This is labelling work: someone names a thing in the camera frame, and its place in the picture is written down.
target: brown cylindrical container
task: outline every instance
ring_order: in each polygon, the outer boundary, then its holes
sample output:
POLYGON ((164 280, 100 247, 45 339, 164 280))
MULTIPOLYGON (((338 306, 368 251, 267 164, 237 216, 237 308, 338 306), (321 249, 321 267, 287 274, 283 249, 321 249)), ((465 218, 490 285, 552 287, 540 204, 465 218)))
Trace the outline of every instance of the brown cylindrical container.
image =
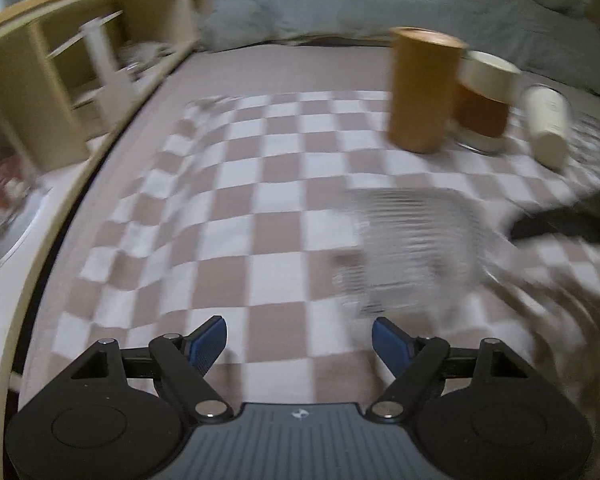
POLYGON ((485 52, 468 52, 461 62, 452 130, 461 146, 485 155, 506 146, 509 106, 520 70, 485 52))
POLYGON ((466 45, 423 28, 392 28, 394 82, 388 139, 416 153, 435 152, 446 137, 466 45))

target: bed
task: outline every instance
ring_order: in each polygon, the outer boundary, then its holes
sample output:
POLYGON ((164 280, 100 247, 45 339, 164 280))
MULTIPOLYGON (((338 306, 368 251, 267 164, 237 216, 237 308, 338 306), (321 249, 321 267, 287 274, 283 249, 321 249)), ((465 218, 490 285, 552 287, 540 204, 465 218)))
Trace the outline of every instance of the bed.
POLYGON ((388 40, 395 26, 457 36, 473 50, 600 95, 600 31, 583 0, 216 0, 207 48, 264 41, 388 40))
MULTIPOLYGON (((340 310, 324 216, 344 189, 463 182, 487 210, 512 197, 568 200, 600 184, 576 164, 564 176, 535 165, 515 124, 519 149, 507 158, 452 144, 428 157, 393 150, 382 135, 389 54, 264 45, 187 60, 123 137, 74 219, 36 319, 21 405, 100 337, 142 346, 212 314, 225 316, 229 343, 208 380, 234 407, 366 404, 382 371, 369 352, 369 319, 340 310), (308 167, 317 173, 302 173, 308 167)), ((532 81, 546 82, 526 75, 522 85, 532 81)), ((576 110, 600 117, 600 99, 557 87, 576 110)), ((396 321, 458 346, 504 339, 581 407, 586 401, 600 471, 600 250, 548 240, 521 257, 538 286, 563 280, 570 301, 596 314, 593 324, 516 312, 483 288, 459 305, 455 324, 426 312, 396 321)))
MULTIPOLYGON (((211 52, 165 81, 72 221, 40 301, 20 405, 98 338, 144 346, 213 314, 227 320, 229 341, 207 378, 234 408, 368 404, 386 370, 370 352, 370 319, 343 311, 332 282, 330 212, 346 189, 455 188, 496 227, 488 211, 510 200, 563 202, 600 182, 575 162, 563 175, 538 166, 516 121, 503 158, 452 143, 431 156, 393 149, 382 134, 388 48, 244 46, 386 44, 393 25, 434 28, 518 65, 521 90, 549 84, 600 119, 600 32, 580 0, 552 2, 216 0, 204 25, 211 52)), ((564 310, 514 308, 479 286, 453 320, 392 317, 455 346, 506 341, 586 413, 596 431, 589 477, 600 478, 600 249, 550 239, 519 258, 527 293, 566 290, 564 310)))

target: kraft paper tube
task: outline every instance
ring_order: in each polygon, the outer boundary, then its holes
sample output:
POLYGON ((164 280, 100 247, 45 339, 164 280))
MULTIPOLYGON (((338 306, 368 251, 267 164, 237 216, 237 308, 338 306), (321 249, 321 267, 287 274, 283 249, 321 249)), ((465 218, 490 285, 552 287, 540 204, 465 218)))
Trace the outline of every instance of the kraft paper tube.
POLYGON ((466 45, 423 28, 398 27, 392 33, 394 83, 388 139, 410 152, 435 152, 446 137, 466 45))

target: white cylindrical container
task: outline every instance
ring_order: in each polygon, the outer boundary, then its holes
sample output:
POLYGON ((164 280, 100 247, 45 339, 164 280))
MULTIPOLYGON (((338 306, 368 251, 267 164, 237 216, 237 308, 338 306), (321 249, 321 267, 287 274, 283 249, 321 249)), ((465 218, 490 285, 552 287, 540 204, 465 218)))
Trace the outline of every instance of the white cylindrical container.
POLYGON ((469 51, 460 65, 459 81, 501 103, 512 103, 520 70, 513 63, 486 52, 469 51))
POLYGON ((531 86, 522 94, 526 129, 534 158, 560 171, 569 155, 571 136, 567 99, 544 85, 531 86))

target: metal pivot screw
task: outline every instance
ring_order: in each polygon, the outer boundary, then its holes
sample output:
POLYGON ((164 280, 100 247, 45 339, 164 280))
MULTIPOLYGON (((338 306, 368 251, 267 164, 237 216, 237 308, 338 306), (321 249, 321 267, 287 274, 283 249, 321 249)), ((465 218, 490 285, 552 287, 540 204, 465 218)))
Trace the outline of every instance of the metal pivot screw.
POLYGON ((222 400, 203 400, 196 404, 196 411, 206 418, 222 415, 227 410, 227 405, 222 400))
POLYGON ((393 400, 382 400, 380 402, 376 402, 371 407, 371 411, 374 415, 382 418, 395 418, 404 411, 404 408, 401 404, 398 404, 393 400))

